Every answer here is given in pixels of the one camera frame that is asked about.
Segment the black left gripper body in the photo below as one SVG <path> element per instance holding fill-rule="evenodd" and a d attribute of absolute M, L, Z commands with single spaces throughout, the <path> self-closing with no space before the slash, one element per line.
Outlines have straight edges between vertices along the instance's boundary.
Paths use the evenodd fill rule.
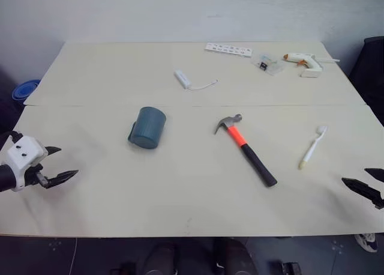
<path fill-rule="evenodd" d="M 31 166 L 25 171 L 25 186 L 34 186 L 39 184 L 40 186 L 47 188 L 48 179 L 41 171 L 43 166 L 39 163 L 36 166 Z"/>

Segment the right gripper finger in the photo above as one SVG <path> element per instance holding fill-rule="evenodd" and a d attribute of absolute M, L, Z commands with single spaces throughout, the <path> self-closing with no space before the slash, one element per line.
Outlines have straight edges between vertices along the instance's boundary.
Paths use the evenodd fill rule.
<path fill-rule="evenodd" d="M 377 209 L 383 209 L 383 198 L 378 190 L 356 179 L 342 178 L 341 180 L 351 191 L 370 200 Z"/>
<path fill-rule="evenodd" d="M 384 169 L 381 168 L 365 168 L 364 171 L 369 173 L 373 178 L 380 182 L 384 182 Z"/>

